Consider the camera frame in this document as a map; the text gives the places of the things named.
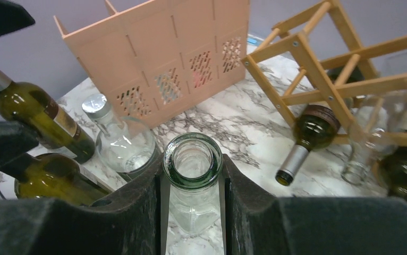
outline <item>wooden rack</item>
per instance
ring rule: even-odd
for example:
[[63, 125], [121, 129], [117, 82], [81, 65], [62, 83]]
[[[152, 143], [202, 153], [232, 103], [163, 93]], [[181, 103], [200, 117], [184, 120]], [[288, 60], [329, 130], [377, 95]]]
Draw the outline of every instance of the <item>wooden rack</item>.
[[[307, 36], [326, 13], [334, 22], [349, 52], [319, 61], [309, 46]], [[291, 29], [304, 23], [306, 24], [301, 31], [289, 33]], [[277, 36], [281, 39], [271, 44]], [[291, 113], [288, 106], [325, 100], [342, 127], [347, 130], [351, 122], [354, 121], [354, 117], [343, 98], [407, 89], [407, 73], [378, 78], [377, 71], [370, 60], [370, 58], [405, 49], [407, 49], [407, 36], [368, 47], [363, 46], [340, 1], [325, 0], [275, 24], [271, 34], [254, 52], [243, 58], [242, 62], [289, 126], [294, 124], [296, 117]], [[284, 94], [280, 96], [257, 63], [288, 51], [300, 66], [299, 74]], [[336, 81], [332, 83], [325, 70], [340, 66], [344, 66], [344, 69]], [[346, 84], [356, 66], [359, 67], [365, 80]], [[317, 90], [292, 94], [304, 76]], [[400, 146], [407, 146], [407, 133], [390, 133], [389, 135]], [[348, 143], [347, 135], [338, 134], [334, 143]]]

